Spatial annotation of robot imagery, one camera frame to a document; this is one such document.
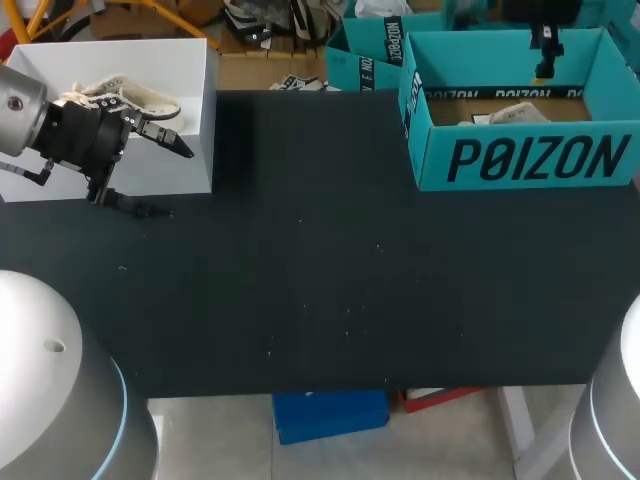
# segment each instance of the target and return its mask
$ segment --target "white floor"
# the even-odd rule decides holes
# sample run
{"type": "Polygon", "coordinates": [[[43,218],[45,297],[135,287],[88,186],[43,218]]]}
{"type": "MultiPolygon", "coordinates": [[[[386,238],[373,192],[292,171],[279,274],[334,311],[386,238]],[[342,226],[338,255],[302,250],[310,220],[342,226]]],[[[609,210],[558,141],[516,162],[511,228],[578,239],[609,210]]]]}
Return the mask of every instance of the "white floor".
{"type": "MultiPolygon", "coordinates": [[[[527,389],[535,424],[557,389],[527,389]]],[[[394,409],[381,429],[284,447],[270,395],[152,400],[149,408],[162,424],[157,480],[514,478],[493,390],[410,415],[394,409]]],[[[572,478],[565,459],[548,476],[572,478]]]]}

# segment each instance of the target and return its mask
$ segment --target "shoe box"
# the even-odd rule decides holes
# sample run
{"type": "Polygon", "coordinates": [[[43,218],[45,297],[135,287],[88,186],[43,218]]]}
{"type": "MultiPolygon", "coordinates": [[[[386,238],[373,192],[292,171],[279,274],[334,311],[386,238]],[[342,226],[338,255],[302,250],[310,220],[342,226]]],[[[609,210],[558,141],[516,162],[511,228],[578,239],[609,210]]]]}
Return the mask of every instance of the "shoe box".
{"type": "MultiPolygon", "coordinates": [[[[210,193],[216,95],[214,54],[202,38],[62,42],[18,45],[7,65],[47,86],[47,100],[123,73],[132,81],[177,99],[185,126],[179,135],[193,151],[186,159],[133,133],[109,186],[126,195],[210,193]]],[[[0,161],[40,171],[44,160],[26,149],[0,161]]],[[[0,172],[0,195],[6,202],[84,199],[87,182],[56,165],[43,187],[0,172]]]]}
{"type": "Polygon", "coordinates": [[[402,68],[398,65],[355,55],[349,50],[344,28],[327,43],[327,78],[340,90],[384,90],[398,88],[402,68]]]}
{"type": "Polygon", "coordinates": [[[413,15],[384,18],[357,18],[355,4],[356,0],[349,0],[344,16],[349,49],[355,55],[380,62],[402,65],[402,41],[409,32],[447,29],[447,4],[444,0],[419,0],[413,15]]]}
{"type": "Polygon", "coordinates": [[[420,190],[628,185],[640,166],[640,83],[602,29],[560,32],[554,78],[524,30],[405,39],[398,96],[420,190]],[[550,123],[459,125],[531,101],[550,123]]]}

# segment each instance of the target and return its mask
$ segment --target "black tabletop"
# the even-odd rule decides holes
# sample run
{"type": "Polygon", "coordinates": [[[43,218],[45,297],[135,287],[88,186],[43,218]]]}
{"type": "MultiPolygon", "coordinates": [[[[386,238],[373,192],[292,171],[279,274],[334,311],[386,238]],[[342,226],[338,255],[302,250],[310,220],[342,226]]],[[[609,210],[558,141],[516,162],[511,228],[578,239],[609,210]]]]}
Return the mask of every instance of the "black tabletop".
{"type": "Polygon", "coordinates": [[[394,93],[220,93],[214,195],[0,206],[150,397],[586,382],[640,292],[629,188],[419,193],[394,93]]]}

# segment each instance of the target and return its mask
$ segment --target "teal box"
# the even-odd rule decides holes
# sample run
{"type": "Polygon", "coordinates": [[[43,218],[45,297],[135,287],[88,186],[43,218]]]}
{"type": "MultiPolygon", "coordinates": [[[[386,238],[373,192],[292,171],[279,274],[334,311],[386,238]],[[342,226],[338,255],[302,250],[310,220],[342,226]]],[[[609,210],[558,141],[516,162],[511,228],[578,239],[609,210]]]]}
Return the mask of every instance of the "teal box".
{"type": "Polygon", "coordinates": [[[564,30],[555,77],[532,87],[522,30],[410,33],[398,102],[420,190],[628,185],[640,165],[640,84],[601,29],[564,30]],[[582,97],[591,121],[435,126],[429,98],[582,97]]]}
{"type": "Polygon", "coordinates": [[[609,31],[629,67],[640,73],[640,23],[632,23],[636,5],[635,0],[607,1],[601,23],[609,31]]]}
{"type": "Polygon", "coordinates": [[[407,33],[446,29],[444,8],[441,12],[386,18],[356,18],[354,8],[355,0],[350,0],[343,20],[351,52],[398,66],[402,65],[402,43],[407,33]]]}
{"type": "Polygon", "coordinates": [[[575,28],[596,28],[601,25],[604,10],[603,0],[583,0],[575,28]]]}
{"type": "Polygon", "coordinates": [[[340,90],[384,90],[398,88],[402,68],[349,52],[344,29],[327,42],[329,85],[340,90]]]}

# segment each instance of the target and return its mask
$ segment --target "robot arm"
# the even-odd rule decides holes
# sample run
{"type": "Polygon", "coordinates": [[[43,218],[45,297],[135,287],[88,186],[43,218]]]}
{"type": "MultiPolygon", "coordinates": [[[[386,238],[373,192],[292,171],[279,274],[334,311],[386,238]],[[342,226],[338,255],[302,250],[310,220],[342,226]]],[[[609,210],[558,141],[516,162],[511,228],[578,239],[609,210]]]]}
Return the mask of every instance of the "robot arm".
{"type": "Polygon", "coordinates": [[[0,152],[17,157],[25,148],[46,160],[40,173],[0,162],[0,170],[45,185],[55,164],[84,175],[87,200],[137,217],[170,215],[171,211],[127,197],[108,188],[131,132],[183,157],[193,152],[173,130],[142,118],[139,112],[109,113],[73,102],[60,107],[46,100],[46,86],[8,67],[0,66],[0,152]]]}
{"type": "Polygon", "coordinates": [[[582,0],[503,0],[502,16],[506,21],[531,25],[531,48],[542,52],[542,61],[535,69],[536,79],[553,78],[555,59],[564,55],[558,26],[573,24],[581,6],[582,0]]]}

